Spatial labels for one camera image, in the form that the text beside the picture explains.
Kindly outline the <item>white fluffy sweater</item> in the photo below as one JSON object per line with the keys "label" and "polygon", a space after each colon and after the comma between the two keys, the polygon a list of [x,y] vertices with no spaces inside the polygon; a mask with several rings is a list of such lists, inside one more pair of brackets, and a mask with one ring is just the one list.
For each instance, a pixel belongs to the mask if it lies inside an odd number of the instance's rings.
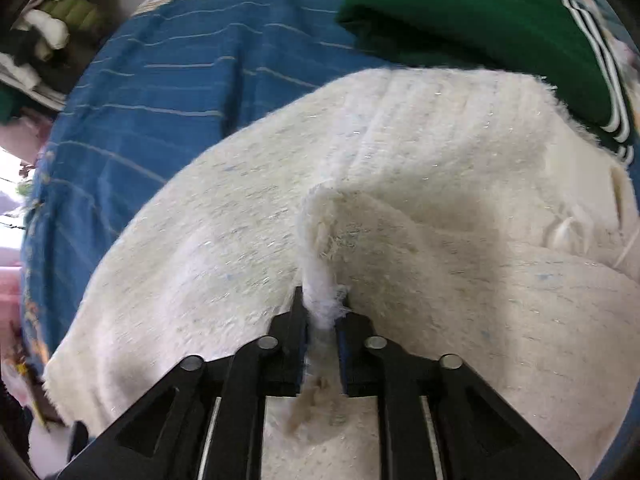
{"label": "white fluffy sweater", "polygon": [[532,76],[364,70],[210,148],[100,262],[44,371],[100,434],[178,361],[262,336],[304,291],[302,393],[268,405],[268,479],[378,475],[374,404],[338,390],[347,297],[454,352],[582,478],[639,380],[639,209],[623,165]]}

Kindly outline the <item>clothes pile on shelf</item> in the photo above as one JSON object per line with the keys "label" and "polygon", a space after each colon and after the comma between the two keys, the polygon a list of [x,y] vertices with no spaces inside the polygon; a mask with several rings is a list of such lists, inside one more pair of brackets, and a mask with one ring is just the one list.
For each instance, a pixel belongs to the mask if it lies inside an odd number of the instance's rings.
{"label": "clothes pile on shelf", "polygon": [[1,121],[62,110],[110,28],[93,0],[1,0]]}

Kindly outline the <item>blue striped bed sheet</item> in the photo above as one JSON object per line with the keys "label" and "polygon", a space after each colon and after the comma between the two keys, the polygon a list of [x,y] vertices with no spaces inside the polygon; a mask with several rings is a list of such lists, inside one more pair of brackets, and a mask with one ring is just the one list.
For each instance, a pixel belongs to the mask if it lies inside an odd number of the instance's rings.
{"label": "blue striped bed sheet", "polygon": [[42,370],[89,278],[192,159],[327,82],[378,65],[336,22],[343,0],[172,0],[133,15],[53,125],[26,212],[23,338]]}

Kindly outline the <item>green garment with white stripes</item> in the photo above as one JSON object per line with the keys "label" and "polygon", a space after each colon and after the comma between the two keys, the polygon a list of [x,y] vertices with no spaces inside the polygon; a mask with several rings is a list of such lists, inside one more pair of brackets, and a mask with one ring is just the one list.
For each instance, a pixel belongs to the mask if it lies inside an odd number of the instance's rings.
{"label": "green garment with white stripes", "polygon": [[576,0],[344,0],[337,21],[358,48],[393,63],[537,76],[623,162],[639,153],[622,71]]}

